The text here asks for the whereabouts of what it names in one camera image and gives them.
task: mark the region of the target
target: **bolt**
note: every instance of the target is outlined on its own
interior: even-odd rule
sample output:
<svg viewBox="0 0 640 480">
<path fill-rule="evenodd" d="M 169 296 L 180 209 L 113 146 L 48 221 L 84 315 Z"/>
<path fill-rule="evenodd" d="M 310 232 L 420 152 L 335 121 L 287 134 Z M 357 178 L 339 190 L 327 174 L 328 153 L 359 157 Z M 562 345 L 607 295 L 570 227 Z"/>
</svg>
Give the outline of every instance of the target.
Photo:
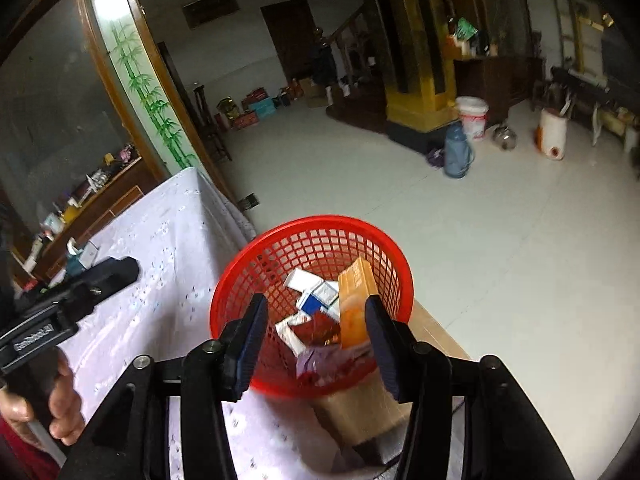
<svg viewBox="0 0 640 480">
<path fill-rule="evenodd" d="M 216 352 L 220 352 L 220 350 L 222 350 L 222 343 L 220 341 L 212 339 L 212 340 L 207 341 L 206 343 L 204 343 L 202 345 L 202 349 L 207 354 L 215 354 Z"/>
<path fill-rule="evenodd" d="M 485 355 L 482 359 L 480 359 L 482 366 L 485 368 L 489 368 L 491 370 L 497 370 L 502 366 L 502 361 L 498 359 L 495 355 Z"/>
<path fill-rule="evenodd" d="M 142 368 L 146 368 L 151 364 L 151 357 L 148 355 L 139 355 L 135 359 L 133 359 L 133 367 L 137 370 L 142 370 Z"/>
<path fill-rule="evenodd" d="M 425 343 L 424 341 L 416 341 L 412 348 L 414 349 L 414 352 L 419 354 L 419 355 L 427 355 L 429 352 L 431 352 L 431 345 L 429 343 Z"/>
</svg>

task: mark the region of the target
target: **wooden counter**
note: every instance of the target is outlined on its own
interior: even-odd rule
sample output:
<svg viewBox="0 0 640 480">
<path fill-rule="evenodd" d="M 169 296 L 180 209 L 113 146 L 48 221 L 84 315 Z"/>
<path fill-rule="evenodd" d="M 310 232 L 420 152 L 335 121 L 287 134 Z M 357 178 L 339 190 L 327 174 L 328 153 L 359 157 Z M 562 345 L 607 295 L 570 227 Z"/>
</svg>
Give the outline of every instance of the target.
<svg viewBox="0 0 640 480">
<path fill-rule="evenodd" d="M 70 238 L 78 246 L 84 245 L 157 185 L 144 160 L 134 160 L 82 205 L 78 216 L 44 249 L 33 275 L 46 282 L 51 280 L 66 264 L 66 244 Z"/>
</svg>

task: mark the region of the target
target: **metal kettle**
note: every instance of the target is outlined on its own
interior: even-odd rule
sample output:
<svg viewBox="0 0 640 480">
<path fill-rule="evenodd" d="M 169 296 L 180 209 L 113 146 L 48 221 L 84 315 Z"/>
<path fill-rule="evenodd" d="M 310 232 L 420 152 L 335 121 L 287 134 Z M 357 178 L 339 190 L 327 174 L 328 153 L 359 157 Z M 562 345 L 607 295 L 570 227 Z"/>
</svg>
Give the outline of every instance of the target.
<svg viewBox="0 0 640 480">
<path fill-rule="evenodd" d="M 500 126 L 494 130 L 493 137 L 494 142 L 500 146 L 504 152 L 510 152 L 516 147 L 517 136 L 505 123 L 500 124 Z"/>
</svg>

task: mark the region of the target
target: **brown door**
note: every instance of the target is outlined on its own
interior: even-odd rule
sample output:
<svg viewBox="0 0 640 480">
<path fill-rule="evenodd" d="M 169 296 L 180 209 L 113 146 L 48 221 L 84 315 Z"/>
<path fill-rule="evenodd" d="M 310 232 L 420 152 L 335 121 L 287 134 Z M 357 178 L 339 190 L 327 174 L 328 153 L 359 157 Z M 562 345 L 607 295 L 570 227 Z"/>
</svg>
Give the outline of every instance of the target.
<svg viewBox="0 0 640 480">
<path fill-rule="evenodd" d="M 287 80 L 311 75 L 309 53 L 316 24 L 308 1 L 290 0 L 260 10 Z"/>
</svg>

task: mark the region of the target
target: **white bucket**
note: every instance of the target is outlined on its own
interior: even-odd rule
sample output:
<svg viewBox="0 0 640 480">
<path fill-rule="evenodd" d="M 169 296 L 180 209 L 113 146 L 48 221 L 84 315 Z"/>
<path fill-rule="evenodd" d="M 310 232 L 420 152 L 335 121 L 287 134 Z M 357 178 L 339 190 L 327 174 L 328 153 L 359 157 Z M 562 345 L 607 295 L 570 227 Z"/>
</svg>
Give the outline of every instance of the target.
<svg viewBox="0 0 640 480">
<path fill-rule="evenodd" d="M 484 139 L 484 127 L 489 105 L 477 97 L 462 96 L 456 99 L 456 106 L 460 111 L 462 129 L 469 140 Z"/>
<path fill-rule="evenodd" d="M 562 160 L 566 145 L 566 127 L 569 119 L 558 112 L 544 108 L 540 112 L 540 127 L 536 132 L 538 149 L 549 158 Z"/>
</svg>

